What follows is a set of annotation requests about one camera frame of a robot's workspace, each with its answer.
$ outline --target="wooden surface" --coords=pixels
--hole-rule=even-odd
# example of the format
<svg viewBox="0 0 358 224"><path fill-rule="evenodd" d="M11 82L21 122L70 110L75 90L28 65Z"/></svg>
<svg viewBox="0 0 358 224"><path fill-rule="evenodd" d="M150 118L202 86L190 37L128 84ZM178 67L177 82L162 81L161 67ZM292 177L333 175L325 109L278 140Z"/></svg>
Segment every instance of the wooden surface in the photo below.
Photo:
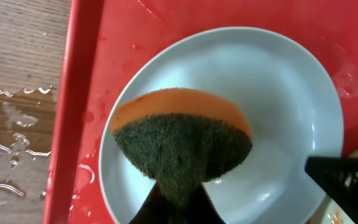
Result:
<svg viewBox="0 0 358 224"><path fill-rule="evenodd" d="M0 0L0 223L42 222L69 10Z"/></svg>

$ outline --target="sponge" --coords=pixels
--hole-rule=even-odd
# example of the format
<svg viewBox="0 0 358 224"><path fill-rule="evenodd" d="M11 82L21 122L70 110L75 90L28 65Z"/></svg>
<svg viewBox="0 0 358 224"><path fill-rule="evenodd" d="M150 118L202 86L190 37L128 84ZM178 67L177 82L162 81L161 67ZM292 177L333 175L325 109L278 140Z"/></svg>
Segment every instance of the sponge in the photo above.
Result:
<svg viewBox="0 0 358 224"><path fill-rule="evenodd" d="M119 106L109 127L125 156L178 210L200 183L241 164L252 148L252 131L234 103L186 88Z"/></svg>

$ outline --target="red tray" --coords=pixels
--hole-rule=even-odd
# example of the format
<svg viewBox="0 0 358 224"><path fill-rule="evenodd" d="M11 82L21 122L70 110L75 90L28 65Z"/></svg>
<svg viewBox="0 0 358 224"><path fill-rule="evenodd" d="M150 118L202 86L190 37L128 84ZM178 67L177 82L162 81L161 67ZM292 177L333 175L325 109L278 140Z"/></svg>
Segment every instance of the red tray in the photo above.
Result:
<svg viewBox="0 0 358 224"><path fill-rule="evenodd" d="M223 26L269 29L314 54L341 98L343 154L358 147L358 1L72 0L44 224L114 223L100 191L98 156L115 100L161 50Z"/></svg>

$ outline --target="wet surface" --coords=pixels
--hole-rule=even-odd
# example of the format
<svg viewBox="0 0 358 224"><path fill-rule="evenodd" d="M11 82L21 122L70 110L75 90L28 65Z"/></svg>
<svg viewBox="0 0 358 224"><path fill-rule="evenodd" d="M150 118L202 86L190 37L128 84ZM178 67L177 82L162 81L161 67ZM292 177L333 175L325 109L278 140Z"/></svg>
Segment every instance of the wet surface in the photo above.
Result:
<svg viewBox="0 0 358 224"><path fill-rule="evenodd" d="M41 223L69 0L0 0L0 223Z"/></svg>
<svg viewBox="0 0 358 224"><path fill-rule="evenodd" d="M52 88L44 90L0 90L0 209L40 217L56 107Z"/></svg>

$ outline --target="white plate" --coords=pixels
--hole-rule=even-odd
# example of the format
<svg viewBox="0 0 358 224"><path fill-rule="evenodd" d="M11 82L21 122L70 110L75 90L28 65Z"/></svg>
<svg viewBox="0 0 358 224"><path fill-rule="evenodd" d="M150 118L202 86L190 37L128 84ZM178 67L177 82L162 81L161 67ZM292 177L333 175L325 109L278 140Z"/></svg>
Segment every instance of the white plate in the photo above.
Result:
<svg viewBox="0 0 358 224"><path fill-rule="evenodd" d="M339 98L323 66L301 45L251 27L226 27L185 38L149 61L112 109L162 88L203 90L237 103L254 131L243 165L207 183L226 223L300 224L324 198L304 172L309 154L340 156ZM104 201L128 223L154 182L122 154L106 124L99 158Z"/></svg>
<svg viewBox="0 0 358 224"><path fill-rule="evenodd" d="M358 157L358 150L351 157ZM310 218L310 224L354 224L354 222L333 199L326 197Z"/></svg>

